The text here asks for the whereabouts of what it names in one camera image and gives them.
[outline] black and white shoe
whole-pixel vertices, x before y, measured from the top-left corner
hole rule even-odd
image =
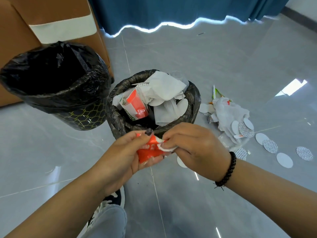
[[[89,219],[87,223],[87,230],[89,230],[91,227],[93,227],[93,224],[96,222],[98,215],[102,210],[107,207],[108,205],[120,205],[122,208],[124,208],[125,204],[125,195],[124,195],[124,188],[123,186],[117,190],[116,192],[112,193],[111,195],[105,197],[103,201],[100,203],[100,205],[97,207],[91,218]]]

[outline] trash can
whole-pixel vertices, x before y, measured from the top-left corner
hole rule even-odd
[[[30,106],[77,130],[106,120],[111,76],[86,45],[57,42],[19,54],[0,70],[0,82]]]
[[[132,130],[146,130],[147,128],[152,128],[154,130],[154,134],[159,138],[162,138],[166,131],[181,122],[194,123],[200,107],[201,98],[198,88],[192,82],[189,82],[189,86],[185,92],[185,98],[188,100],[188,107],[185,114],[165,126],[155,124],[155,120],[153,118],[154,115],[151,115],[151,112],[153,112],[153,107],[151,106],[149,106],[150,114],[147,117],[132,121],[124,109],[119,110],[116,106],[112,105],[112,101],[115,96],[130,88],[134,88],[135,86],[132,84],[144,82],[156,71],[156,69],[152,69],[139,72],[132,77],[121,81],[111,91],[106,105],[106,112],[108,124],[116,139]]]

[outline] blue curtain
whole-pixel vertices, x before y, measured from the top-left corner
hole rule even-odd
[[[278,15],[288,0],[89,0],[100,27],[113,35],[125,25],[151,29],[164,21],[190,24],[199,17],[241,21]]]

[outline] leg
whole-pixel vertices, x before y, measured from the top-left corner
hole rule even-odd
[[[93,227],[82,238],[123,238],[126,223],[125,210],[119,205],[108,205],[99,212]]]

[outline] dark nail polish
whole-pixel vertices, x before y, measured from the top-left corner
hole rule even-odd
[[[150,136],[151,134],[153,133],[153,130],[151,128],[148,128],[146,131],[145,131],[145,134]]]

